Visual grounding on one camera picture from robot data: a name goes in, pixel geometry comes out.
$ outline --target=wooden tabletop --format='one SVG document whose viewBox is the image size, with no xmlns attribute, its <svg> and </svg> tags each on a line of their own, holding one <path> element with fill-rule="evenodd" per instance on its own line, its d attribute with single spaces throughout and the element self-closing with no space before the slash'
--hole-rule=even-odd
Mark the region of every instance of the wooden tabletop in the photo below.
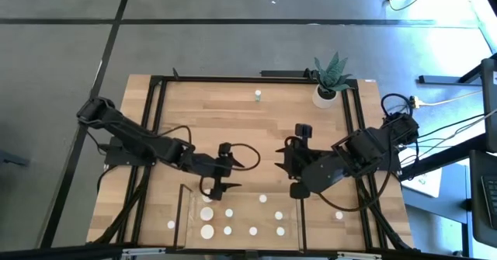
<svg viewBox="0 0 497 260">
<path fill-rule="evenodd" d="M 131 75 L 124 93 L 120 110 L 137 123 L 141 121 L 150 77 Z M 379 127 L 383 115 L 376 82 L 358 80 L 358 86 L 366 126 Z M 257 89 L 262 92 L 260 102 L 255 102 L 254 92 Z M 274 165 L 275 162 L 283 162 L 283 154 L 274 151 L 283 147 L 285 137 L 294 135 L 295 123 L 313 126 L 310 148 L 329 149 L 347 135 L 341 95 L 337 95 L 332 108 L 319 109 L 311 101 L 314 90 L 315 85 L 284 83 L 168 82 L 160 131 L 188 125 L 196 152 L 216 157 L 220 143 L 246 143 L 260 152 L 262 160 L 254 170 L 232 172 L 231 177 L 223 181 L 241 183 L 242 186 L 229 189 L 221 201 L 211 203 L 205 203 L 199 194 L 198 175 L 157 164 L 151 171 L 138 244 L 155 247 L 173 245 L 174 229 L 168 228 L 168 222 L 176 220 L 179 186 L 185 184 L 193 192 L 184 194 L 188 195 L 185 197 L 187 202 L 182 204 L 181 211 L 186 218 L 176 224 L 179 244 L 187 248 L 298 250 L 302 246 L 299 203 L 289 197 L 289 186 L 293 181 L 287 178 L 285 171 Z M 155 108 L 157 99 L 158 93 L 152 108 Z M 349 93 L 349 103 L 354 128 L 357 129 L 352 93 Z M 149 129 L 153 114 L 149 118 Z M 177 130 L 169 136 L 186 139 L 187 135 L 186 131 Z M 255 163 L 253 151 L 245 147 L 233 147 L 232 151 L 245 166 Z M 385 174 L 375 174 L 378 188 Z M 129 175 L 130 167 L 120 166 L 103 178 L 88 241 L 99 237 L 121 210 Z M 211 183 L 206 179 L 204 188 L 211 186 Z M 268 197 L 266 203 L 259 202 L 260 194 Z M 356 185 L 351 178 L 330 187 L 324 195 L 340 206 L 355 207 L 358 204 Z M 380 201 L 382 212 L 391 226 L 406 244 L 413 245 L 401 186 L 397 180 L 388 182 Z M 214 209 L 214 218 L 207 222 L 199 218 L 200 209 L 205 206 Z M 228 208 L 234 211 L 231 218 L 224 215 Z M 308 249 L 360 251 L 365 248 L 359 212 L 343 213 L 343 218 L 338 220 L 335 217 L 337 210 L 314 194 L 304 201 L 304 208 Z M 276 211 L 283 214 L 282 220 L 276 220 Z M 373 243 L 378 246 L 374 217 L 370 212 L 368 214 Z M 130 240 L 133 222 L 134 212 L 128 220 L 125 241 Z M 200 236 L 200 228 L 204 224 L 214 227 L 214 237 L 210 240 Z M 226 226 L 232 228 L 230 236 L 223 233 Z M 256 236 L 249 234 L 250 227 L 258 228 Z M 276 234 L 278 227 L 285 229 L 284 236 Z"/>
</svg>

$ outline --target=white pot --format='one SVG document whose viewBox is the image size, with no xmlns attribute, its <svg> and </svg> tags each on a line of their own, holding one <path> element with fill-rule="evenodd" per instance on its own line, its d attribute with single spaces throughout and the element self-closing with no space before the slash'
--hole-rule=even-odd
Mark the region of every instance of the white pot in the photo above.
<svg viewBox="0 0 497 260">
<path fill-rule="evenodd" d="M 335 97 L 333 97 L 332 99 L 323 99 L 318 93 L 318 88 L 319 88 L 319 85 L 316 86 L 316 89 L 314 90 L 314 94 L 312 95 L 312 102 L 318 108 L 321 108 L 321 109 L 327 109 L 327 108 L 331 107 L 333 105 L 333 102 L 335 101 L 338 93 L 336 93 Z"/>
</svg>

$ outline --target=black metal frame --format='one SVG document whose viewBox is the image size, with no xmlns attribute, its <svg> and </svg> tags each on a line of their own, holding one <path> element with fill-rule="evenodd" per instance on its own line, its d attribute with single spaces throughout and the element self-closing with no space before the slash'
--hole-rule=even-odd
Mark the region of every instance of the black metal frame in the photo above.
<svg viewBox="0 0 497 260">
<path fill-rule="evenodd" d="M 491 59 L 497 59 L 497 53 L 493 54 Z M 447 77 L 435 75 L 419 76 L 419 83 L 424 85 L 472 85 L 481 86 L 481 64 L 471 69 L 462 77 Z"/>
</svg>

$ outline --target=white disc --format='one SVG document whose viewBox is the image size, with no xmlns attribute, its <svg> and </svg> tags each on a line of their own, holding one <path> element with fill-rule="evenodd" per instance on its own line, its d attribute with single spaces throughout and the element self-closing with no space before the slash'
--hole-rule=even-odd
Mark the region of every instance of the white disc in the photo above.
<svg viewBox="0 0 497 260">
<path fill-rule="evenodd" d="M 255 228 L 255 227 L 250 227 L 250 230 L 248 230 L 248 232 L 249 232 L 252 236 L 255 236 L 255 235 L 257 235 L 257 228 Z"/>
<path fill-rule="evenodd" d="M 274 218 L 277 220 L 282 220 L 283 219 L 283 214 L 281 212 L 275 212 L 274 213 Z"/>
<path fill-rule="evenodd" d="M 261 194 L 261 196 L 259 196 L 259 202 L 265 203 L 266 201 L 267 201 L 267 196 L 264 194 Z"/>
<path fill-rule="evenodd" d="M 342 212 L 336 212 L 335 217 L 337 220 L 341 220 L 343 218 L 343 213 Z"/>
<path fill-rule="evenodd" d="M 226 214 L 227 217 L 233 217 L 233 210 L 232 209 L 227 209 L 224 214 Z"/>
<path fill-rule="evenodd" d="M 203 200 L 205 203 L 210 203 L 210 202 L 212 202 L 212 200 L 211 200 L 209 197 L 205 196 L 205 195 L 202 195 L 202 200 Z"/>
<path fill-rule="evenodd" d="M 226 226 L 226 227 L 224 228 L 224 234 L 226 234 L 226 235 L 231 234 L 231 227 Z"/>
<path fill-rule="evenodd" d="M 206 206 L 200 211 L 200 219 L 203 221 L 209 221 L 214 217 L 214 211 Z"/>
<path fill-rule="evenodd" d="M 278 227 L 276 229 L 276 233 L 278 234 L 278 236 L 283 236 L 285 235 L 285 229 L 283 227 Z"/>
<path fill-rule="evenodd" d="M 204 239 L 209 240 L 214 236 L 214 228 L 210 225 L 203 225 L 202 229 L 200 229 L 200 235 Z"/>
</svg>

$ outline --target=floor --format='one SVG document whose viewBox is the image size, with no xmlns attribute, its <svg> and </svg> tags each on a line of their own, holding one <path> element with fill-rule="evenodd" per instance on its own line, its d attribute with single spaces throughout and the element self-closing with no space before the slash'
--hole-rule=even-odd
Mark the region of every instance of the floor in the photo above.
<svg viewBox="0 0 497 260">
<path fill-rule="evenodd" d="M 112 26 L 91 19 L 114 19 L 120 0 L 0 0 L 0 149 L 31 161 L 26 168 L 0 169 L 0 251 L 37 246 L 75 138 L 75 114 L 97 72 L 105 72 L 100 95 L 119 105 L 129 74 L 171 75 L 175 67 L 181 75 L 257 76 L 261 70 L 311 68 L 313 57 L 325 61 L 339 51 L 349 58 L 346 72 L 376 79 L 382 95 L 398 92 L 436 102 L 478 90 L 415 82 L 419 75 L 462 75 L 495 51 L 495 41 L 485 40 L 480 30 L 491 23 L 475 8 L 477 0 L 420 0 L 402 12 L 382 1 L 129 0 L 124 19 L 288 19 L 290 24 L 127 24 L 118 29 L 108 55 Z M 6 24 L 12 23 L 6 18 L 26 20 Z M 50 21 L 60 18 L 67 20 Z M 303 25 L 297 19 L 330 21 Z M 473 95 L 420 109 L 415 118 L 425 133 L 481 111 L 481 95 Z M 102 165 L 87 140 L 55 246 L 84 243 Z M 460 224 L 415 208 L 408 208 L 408 215 L 417 248 L 439 254 L 461 249 Z M 474 256 L 495 255 L 475 242 Z"/>
</svg>

